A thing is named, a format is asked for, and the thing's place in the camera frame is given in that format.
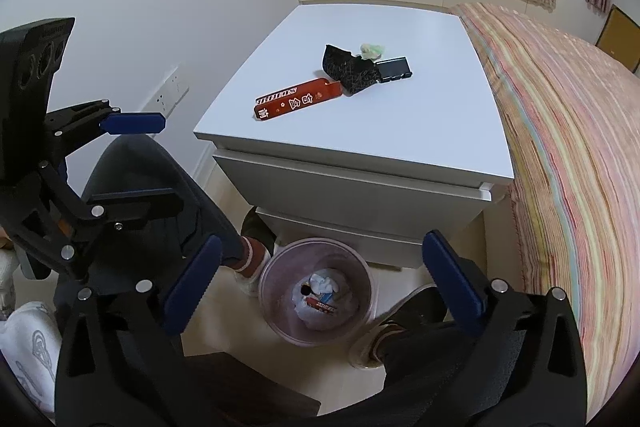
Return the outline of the red surprise toothpaste box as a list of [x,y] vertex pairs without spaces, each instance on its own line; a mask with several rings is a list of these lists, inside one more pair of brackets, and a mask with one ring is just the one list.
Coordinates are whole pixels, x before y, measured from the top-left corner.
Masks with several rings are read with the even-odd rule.
[[341,83],[326,78],[316,78],[261,96],[255,101],[254,116],[258,120],[268,120],[334,100],[342,95]]

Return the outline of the bed with striped cover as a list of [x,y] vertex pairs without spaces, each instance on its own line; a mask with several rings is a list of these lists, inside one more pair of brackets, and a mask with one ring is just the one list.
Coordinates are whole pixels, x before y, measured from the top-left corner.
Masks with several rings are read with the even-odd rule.
[[567,292],[587,414],[639,354],[639,81],[581,38],[488,3],[456,7],[484,68],[514,179],[485,212],[487,273]]

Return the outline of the white wall socket panel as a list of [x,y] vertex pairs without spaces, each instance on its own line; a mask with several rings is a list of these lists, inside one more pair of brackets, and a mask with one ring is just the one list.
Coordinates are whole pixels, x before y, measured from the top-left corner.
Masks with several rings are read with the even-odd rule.
[[181,66],[175,67],[157,87],[141,109],[143,113],[159,113],[165,118],[174,111],[190,90],[188,76]]

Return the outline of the red box with white label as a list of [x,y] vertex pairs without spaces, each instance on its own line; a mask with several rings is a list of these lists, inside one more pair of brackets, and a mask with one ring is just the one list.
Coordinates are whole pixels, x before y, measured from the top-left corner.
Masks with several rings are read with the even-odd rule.
[[306,296],[304,298],[304,303],[306,303],[307,307],[315,309],[316,311],[325,314],[337,314],[338,306],[334,306],[333,303],[325,303],[321,299],[318,299],[316,296]]

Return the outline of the white bedside cabinet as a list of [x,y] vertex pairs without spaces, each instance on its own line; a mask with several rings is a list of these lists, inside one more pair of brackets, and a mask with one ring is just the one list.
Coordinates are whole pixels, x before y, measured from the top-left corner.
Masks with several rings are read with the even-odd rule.
[[[327,46],[370,41],[407,79],[269,120],[258,98],[317,78]],[[195,135],[285,243],[337,239],[379,265],[415,268],[431,230],[453,236],[514,173],[497,105],[459,17],[368,4],[296,8],[210,104]]]

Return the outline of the black patterned crumpled wrapper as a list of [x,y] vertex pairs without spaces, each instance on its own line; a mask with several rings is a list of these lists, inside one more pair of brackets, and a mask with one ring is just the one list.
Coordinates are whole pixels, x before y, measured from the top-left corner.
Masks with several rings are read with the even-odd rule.
[[373,61],[330,44],[324,50],[322,69],[331,79],[341,83],[343,90],[349,95],[382,82],[381,73]]

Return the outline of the pink round trash bin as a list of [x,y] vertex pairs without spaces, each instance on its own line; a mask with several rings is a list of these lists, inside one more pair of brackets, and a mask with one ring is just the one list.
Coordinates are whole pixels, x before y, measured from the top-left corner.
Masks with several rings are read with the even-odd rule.
[[[311,296],[338,306],[325,314],[304,303],[300,286]],[[282,339],[298,347],[341,343],[372,317],[376,288],[360,254],[335,239],[301,239],[269,261],[259,282],[262,317]]]

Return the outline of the yellow framed board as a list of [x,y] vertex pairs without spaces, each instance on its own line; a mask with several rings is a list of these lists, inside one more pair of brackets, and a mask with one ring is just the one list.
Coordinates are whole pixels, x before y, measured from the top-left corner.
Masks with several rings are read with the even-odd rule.
[[608,12],[596,46],[626,69],[637,72],[640,61],[640,26],[615,4]]

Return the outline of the green white crumpled paper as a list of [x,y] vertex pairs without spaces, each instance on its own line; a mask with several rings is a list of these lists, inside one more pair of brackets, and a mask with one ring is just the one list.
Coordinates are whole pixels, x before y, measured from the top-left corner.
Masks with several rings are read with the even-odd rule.
[[382,44],[363,43],[360,46],[360,56],[363,60],[371,60],[373,62],[381,60],[385,52],[385,46]]

